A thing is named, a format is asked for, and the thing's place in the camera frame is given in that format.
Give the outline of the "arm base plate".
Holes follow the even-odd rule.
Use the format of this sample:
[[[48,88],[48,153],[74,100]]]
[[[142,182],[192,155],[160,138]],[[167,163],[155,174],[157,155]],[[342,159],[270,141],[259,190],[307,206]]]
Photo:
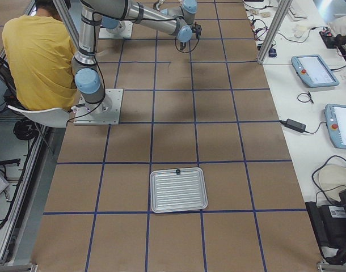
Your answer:
[[[99,32],[99,39],[130,39],[132,35],[132,22],[103,21]]]
[[[94,110],[96,105],[85,102],[80,95],[78,107],[73,122],[75,125],[118,125],[120,121],[121,104],[123,100],[123,89],[106,89],[103,102]]]

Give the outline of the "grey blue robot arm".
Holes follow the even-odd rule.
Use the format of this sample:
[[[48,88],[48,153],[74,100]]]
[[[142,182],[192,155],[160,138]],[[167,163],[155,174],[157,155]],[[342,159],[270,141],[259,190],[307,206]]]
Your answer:
[[[103,77],[98,73],[99,39],[129,39],[133,25],[140,24],[176,37],[183,51],[192,37],[200,38],[202,31],[195,21],[196,1],[183,1],[180,6],[162,11],[137,1],[82,1],[81,4],[80,32],[72,67],[88,114],[107,113],[112,107]]]

